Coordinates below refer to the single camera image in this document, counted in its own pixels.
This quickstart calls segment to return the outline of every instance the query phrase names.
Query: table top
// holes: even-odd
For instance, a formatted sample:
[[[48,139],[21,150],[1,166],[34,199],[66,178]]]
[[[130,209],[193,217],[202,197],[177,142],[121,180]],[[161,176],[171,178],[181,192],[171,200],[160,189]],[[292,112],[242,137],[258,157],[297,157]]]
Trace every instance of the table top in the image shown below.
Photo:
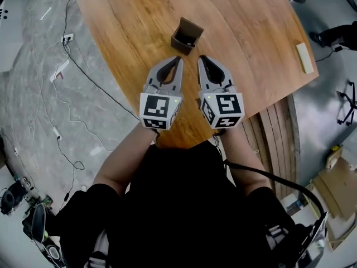
[[[197,60],[224,64],[243,93],[249,118],[319,74],[304,29],[288,0],[78,0],[104,59],[138,113],[151,67],[170,56],[184,59],[184,101],[161,147],[190,148],[212,136],[197,99]],[[170,47],[184,17],[204,29],[185,56]],[[305,74],[296,45],[304,42],[314,73]]]

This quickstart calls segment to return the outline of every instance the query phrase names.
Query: gray floor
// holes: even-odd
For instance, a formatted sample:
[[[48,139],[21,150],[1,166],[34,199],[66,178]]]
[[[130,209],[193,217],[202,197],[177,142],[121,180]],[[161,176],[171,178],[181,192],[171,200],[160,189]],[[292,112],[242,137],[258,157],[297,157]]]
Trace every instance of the gray floor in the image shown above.
[[[51,122],[63,136],[61,149],[72,162],[80,160],[85,166],[84,171],[77,170],[75,173],[71,195],[81,185],[91,184],[109,154],[106,149],[113,150],[137,124],[136,119],[94,86],[72,62],[62,72],[64,79],[57,78],[55,81],[58,95],[69,102],[72,120],[84,121],[88,129],[99,136],[106,149],[86,131],[83,124],[69,122],[68,107],[56,99],[55,88],[49,80],[57,66],[66,59],[61,52],[61,45],[53,46],[44,56],[46,49],[59,41],[63,33],[67,1],[23,0],[25,42],[13,69],[9,73],[0,74],[0,127],[17,148],[41,195],[48,194],[54,199],[55,211],[61,206],[72,185],[73,167],[60,155],[56,135],[41,98],[35,134],[29,129],[30,116],[36,114],[40,90],[37,78],[41,80],[41,64],[44,63],[42,92]],[[41,20],[50,7],[48,14]],[[72,0],[69,5],[67,20],[66,33],[75,34],[75,41],[70,43],[73,58],[117,101],[131,109],[94,43],[76,0]],[[6,148],[16,173],[27,175],[7,140]]]
[[[357,21],[357,12],[346,0],[307,0],[294,4],[307,33]],[[327,56],[330,48],[320,48],[311,41],[316,60]],[[347,80],[357,82],[357,52],[344,50],[317,63],[320,76],[293,93],[300,134],[300,183],[308,184],[324,166],[329,149],[343,141],[356,127],[338,125],[337,117],[344,118],[347,103],[342,104],[336,91],[347,90]]]

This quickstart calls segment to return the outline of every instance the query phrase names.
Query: black t-shirt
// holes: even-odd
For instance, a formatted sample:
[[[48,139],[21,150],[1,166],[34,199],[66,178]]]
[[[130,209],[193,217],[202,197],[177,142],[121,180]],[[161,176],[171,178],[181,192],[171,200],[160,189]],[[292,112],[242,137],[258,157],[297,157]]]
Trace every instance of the black t-shirt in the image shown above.
[[[270,189],[243,197],[209,142],[151,147],[125,196],[94,185],[76,192],[55,221],[68,268],[84,266],[104,229],[113,267],[275,267],[266,226],[293,225]]]

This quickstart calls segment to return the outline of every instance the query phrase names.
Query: shoe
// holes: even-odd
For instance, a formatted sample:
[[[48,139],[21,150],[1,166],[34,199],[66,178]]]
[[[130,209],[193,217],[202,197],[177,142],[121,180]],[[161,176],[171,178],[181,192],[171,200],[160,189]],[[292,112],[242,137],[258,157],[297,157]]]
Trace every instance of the shoe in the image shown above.
[[[319,34],[315,32],[310,32],[309,36],[314,42],[318,43],[321,47],[325,47],[325,43],[322,41],[322,38]]]

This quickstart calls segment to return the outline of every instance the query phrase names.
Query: human arm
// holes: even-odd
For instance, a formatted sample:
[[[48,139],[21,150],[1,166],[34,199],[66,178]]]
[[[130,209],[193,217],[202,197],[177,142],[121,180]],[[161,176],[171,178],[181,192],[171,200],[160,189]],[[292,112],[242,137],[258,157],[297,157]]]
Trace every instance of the human arm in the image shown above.
[[[107,157],[94,178],[93,185],[106,184],[124,195],[156,133],[141,123]]]
[[[229,162],[265,171],[259,158],[250,148],[247,138],[237,127],[229,128],[221,136],[221,141]],[[252,171],[230,169],[236,186],[242,187],[247,196],[260,187],[271,188],[269,179]]]

